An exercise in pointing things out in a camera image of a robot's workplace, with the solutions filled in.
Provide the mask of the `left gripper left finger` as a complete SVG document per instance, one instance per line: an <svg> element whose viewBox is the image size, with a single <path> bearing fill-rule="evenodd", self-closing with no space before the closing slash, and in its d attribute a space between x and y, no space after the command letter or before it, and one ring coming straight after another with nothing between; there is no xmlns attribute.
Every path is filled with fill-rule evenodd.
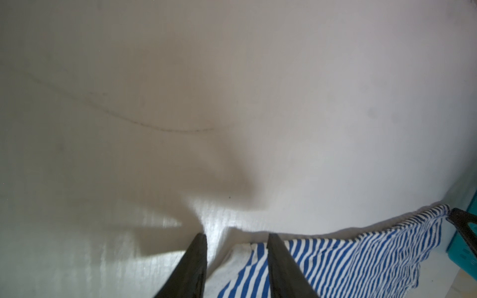
<svg viewBox="0 0 477 298"><path fill-rule="evenodd" d="M198 233L155 298L203 298L207 275L207 237Z"/></svg>

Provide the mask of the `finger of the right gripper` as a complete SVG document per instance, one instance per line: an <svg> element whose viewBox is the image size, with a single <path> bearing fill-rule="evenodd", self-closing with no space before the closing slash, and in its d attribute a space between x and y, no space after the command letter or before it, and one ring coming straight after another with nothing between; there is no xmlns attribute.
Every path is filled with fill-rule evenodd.
<svg viewBox="0 0 477 298"><path fill-rule="evenodd" d="M459 208L453 208L447 221L457 230L457 233L463 238L473 255L477 256L477 234L473 232L470 224L477 223L477 216Z"/></svg>

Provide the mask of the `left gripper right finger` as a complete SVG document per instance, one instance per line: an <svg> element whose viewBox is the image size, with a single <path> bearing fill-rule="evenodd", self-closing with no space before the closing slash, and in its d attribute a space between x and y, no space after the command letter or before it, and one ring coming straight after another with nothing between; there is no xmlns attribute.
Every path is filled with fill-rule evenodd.
<svg viewBox="0 0 477 298"><path fill-rule="evenodd" d="M319 298L278 234L269 234L267 249L272 298Z"/></svg>

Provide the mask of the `teal plastic basket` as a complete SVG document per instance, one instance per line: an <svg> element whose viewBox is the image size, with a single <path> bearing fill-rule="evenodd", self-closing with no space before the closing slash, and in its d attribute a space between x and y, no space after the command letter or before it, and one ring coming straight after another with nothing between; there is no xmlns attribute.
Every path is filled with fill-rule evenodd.
<svg viewBox="0 0 477 298"><path fill-rule="evenodd" d="M477 215L476 193L464 211ZM477 233L476 223L471 223L470 227L474 233ZM463 271L469 274L474 280L477 279L477 257L470 251L467 244L463 241L463 238L457 233L457 230L447 248L447 254Z"/></svg>

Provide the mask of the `navy striped tank top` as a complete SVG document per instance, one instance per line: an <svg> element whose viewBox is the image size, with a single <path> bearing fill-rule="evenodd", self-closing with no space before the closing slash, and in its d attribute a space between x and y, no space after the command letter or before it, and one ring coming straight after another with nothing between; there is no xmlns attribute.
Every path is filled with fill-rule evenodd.
<svg viewBox="0 0 477 298"><path fill-rule="evenodd" d="M450 212L436 205L384 230L354 238L295 238L284 245L322 298L404 298L418 287L421 263L440 245ZM269 298L267 243L245 243L207 279L207 298Z"/></svg>

